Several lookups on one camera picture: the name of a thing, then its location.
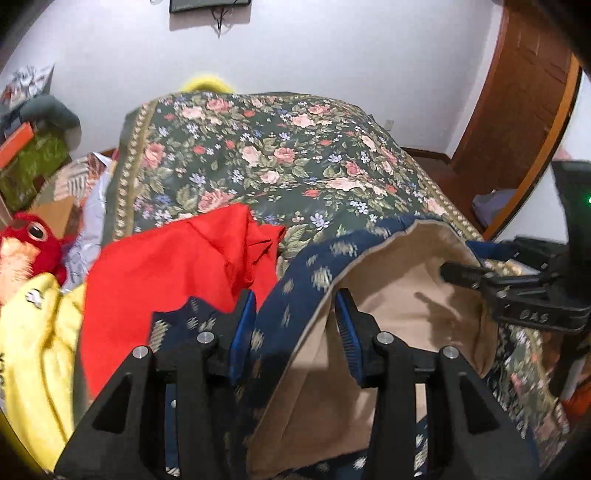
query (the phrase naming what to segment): yellow cloth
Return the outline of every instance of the yellow cloth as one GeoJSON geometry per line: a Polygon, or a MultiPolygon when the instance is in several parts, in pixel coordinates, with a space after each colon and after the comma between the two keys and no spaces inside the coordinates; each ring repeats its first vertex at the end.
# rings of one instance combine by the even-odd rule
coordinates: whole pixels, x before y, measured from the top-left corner
{"type": "Polygon", "coordinates": [[[72,373],[86,285],[64,296],[59,288],[53,275],[38,275],[0,311],[8,421],[33,458],[51,471],[74,430],[72,373]],[[41,308],[27,300],[32,290],[39,291],[41,308]]]}
{"type": "Polygon", "coordinates": [[[232,87],[213,75],[201,75],[192,78],[181,88],[182,92],[195,92],[197,90],[213,93],[234,93],[232,87]]]}

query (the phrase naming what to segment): door frame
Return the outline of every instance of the door frame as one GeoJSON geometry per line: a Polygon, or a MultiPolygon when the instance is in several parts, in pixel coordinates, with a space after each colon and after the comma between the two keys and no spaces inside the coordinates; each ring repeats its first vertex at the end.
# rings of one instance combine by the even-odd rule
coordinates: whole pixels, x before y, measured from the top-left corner
{"type": "MultiPolygon", "coordinates": [[[[507,5],[505,5],[503,7],[501,27],[499,29],[499,36],[496,41],[495,52],[493,54],[493,58],[491,61],[491,67],[488,71],[488,75],[486,76],[484,86],[482,87],[480,98],[478,99],[476,107],[474,108],[474,113],[472,114],[472,117],[470,118],[466,130],[462,135],[462,139],[460,140],[460,143],[457,146],[455,153],[453,154],[452,162],[450,163],[452,168],[455,168],[457,166],[460,157],[466,149],[466,146],[468,145],[468,142],[472,134],[477,128],[480,117],[482,116],[485,110],[485,103],[488,96],[491,94],[492,86],[494,84],[495,76],[499,66],[499,59],[501,58],[501,52],[503,50],[503,46],[505,45],[505,38],[508,25],[509,8],[507,7],[507,5]]],[[[509,200],[507,205],[505,205],[505,207],[497,214],[497,216],[493,219],[492,223],[483,233],[483,237],[485,240],[491,240],[494,237],[496,237],[501,232],[501,230],[509,223],[509,221],[511,221],[515,214],[517,214],[519,208],[527,200],[527,197],[530,196],[530,193],[537,185],[543,172],[545,172],[548,163],[552,160],[552,156],[554,155],[554,152],[556,151],[560,141],[562,140],[562,136],[564,135],[564,131],[566,130],[566,126],[570,118],[570,114],[574,107],[577,92],[579,91],[581,72],[582,69],[579,64],[579,61],[573,54],[571,56],[569,73],[566,79],[566,84],[564,86],[563,97],[560,101],[560,105],[558,106],[558,111],[556,113],[556,116],[554,117],[552,127],[550,128],[550,131],[548,132],[548,135],[544,140],[544,144],[542,145],[540,151],[536,155],[534,163],[532,164],[524,179],[519,184],[519,187],[517,187],[515,193],[511,197],[511,200],[509,200]]]]}

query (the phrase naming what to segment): toy eye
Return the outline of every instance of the toy eye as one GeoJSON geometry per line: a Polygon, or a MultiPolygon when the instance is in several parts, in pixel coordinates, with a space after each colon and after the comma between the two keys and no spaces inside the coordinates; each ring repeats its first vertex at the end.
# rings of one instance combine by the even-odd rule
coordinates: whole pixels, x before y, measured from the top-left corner
{"type": "Polygon", "coordinates": [[[47,240],[47,232],[42,224],[33,222],[27,227],[27,233],[33,240],[44,242],[47,240]]]}

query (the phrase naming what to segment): metal screw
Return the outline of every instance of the metal screw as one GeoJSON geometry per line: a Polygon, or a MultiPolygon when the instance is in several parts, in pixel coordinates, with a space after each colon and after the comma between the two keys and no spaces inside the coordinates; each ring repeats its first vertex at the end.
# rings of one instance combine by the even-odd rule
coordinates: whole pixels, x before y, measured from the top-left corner
{"type": "Polygon", "coordinates": [[[375,339],[382,345],[389,345],[394,341],[394,335],[392,335],[390,332],[379,332],[375,336],[375,339]]]}
{"type": "Polygon", "coordinates": [[[134,348],[134,351],[132,352],[134,357],[136,358],[143,358],[146,355],[148,355],[148,347],[144,346],[144,345],[140,345],[134,348]]]}
{"type": "Polygon", "coordinates": [[[201,332],[199,335],[197,335],[197,341],[199,343],[208,344],[213,342],[215,337],[216,336],[212,332],[201,332]]]}
{"type": "Polygon", "coordinates": [[[443,355],[453,360],[460,355],[460,352],[456,347],[448,345],[443,347],[443,355]]]}

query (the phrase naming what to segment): beige fabric lining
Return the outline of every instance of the beige fabric lining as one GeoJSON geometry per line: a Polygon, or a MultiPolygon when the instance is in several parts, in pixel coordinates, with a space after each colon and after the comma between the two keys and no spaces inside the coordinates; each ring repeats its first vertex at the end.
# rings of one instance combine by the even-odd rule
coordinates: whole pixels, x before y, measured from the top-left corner
{"type": "MultiPolygon", "coordinates": [[[[339,288],[348,288],[359,310],[372,314],[382,330],[425,350],[457,346],[486,375],[495,356],[496,324],[479,293],[441,280],[445,261],[478,266],[450,226],[421,220],[365,251],[334,280],[251,439],[252,478],[271,478],[369,444],[376,391],[361,390],[349,375],[332,307],[339,288]]],[[[425,413],[419,388],[417,419],[425,413]]]]}

